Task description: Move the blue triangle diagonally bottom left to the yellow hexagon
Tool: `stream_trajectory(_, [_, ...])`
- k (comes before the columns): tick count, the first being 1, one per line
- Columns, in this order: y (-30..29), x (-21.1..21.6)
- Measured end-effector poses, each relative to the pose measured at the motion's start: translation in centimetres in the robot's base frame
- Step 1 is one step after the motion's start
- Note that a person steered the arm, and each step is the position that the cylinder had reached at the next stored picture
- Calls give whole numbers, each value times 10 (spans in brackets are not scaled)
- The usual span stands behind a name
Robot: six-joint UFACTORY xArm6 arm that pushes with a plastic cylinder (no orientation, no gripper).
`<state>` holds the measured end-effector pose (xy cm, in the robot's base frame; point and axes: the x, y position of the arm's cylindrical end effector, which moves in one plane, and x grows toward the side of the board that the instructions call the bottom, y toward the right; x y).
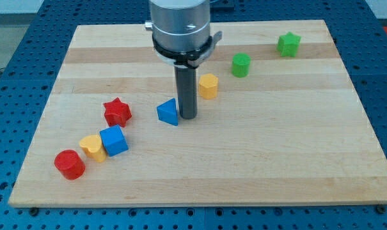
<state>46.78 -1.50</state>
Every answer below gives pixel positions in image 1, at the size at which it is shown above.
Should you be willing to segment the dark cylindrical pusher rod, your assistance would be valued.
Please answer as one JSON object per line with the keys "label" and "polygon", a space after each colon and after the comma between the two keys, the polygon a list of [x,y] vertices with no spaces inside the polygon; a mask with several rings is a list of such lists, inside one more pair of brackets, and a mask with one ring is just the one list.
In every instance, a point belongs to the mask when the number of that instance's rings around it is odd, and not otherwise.
{"label": "dark cylindrical pusher rod", "polygon": [[196,70],[175,67],[179,113],[184,119],[197,115]]}

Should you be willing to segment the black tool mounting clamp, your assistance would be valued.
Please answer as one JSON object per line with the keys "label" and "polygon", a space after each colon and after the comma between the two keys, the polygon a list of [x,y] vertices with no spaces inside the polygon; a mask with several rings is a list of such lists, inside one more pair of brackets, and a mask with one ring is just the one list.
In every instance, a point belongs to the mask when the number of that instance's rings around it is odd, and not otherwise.
{"label": "black tool mounting clamp", "polygon": [[165,63],[178,68],[198,68],[213,53],[218,41],[222,39],[222,31],[209,36],[200,47],[189,52],[173,52],[161,47],[155,38],[152,38],[155,53]]}

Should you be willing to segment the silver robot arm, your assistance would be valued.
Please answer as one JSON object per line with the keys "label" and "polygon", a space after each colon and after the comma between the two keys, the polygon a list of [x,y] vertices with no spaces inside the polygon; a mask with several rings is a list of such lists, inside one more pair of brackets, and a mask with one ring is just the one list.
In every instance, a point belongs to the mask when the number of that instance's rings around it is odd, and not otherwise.
{"label": "silver robot arm", "polygon": [[193,119],[198,112],[196,69],[213,53],[223,33],[210,33],[209,0],[149,0],[156,54],[174,67],[179,113]]}

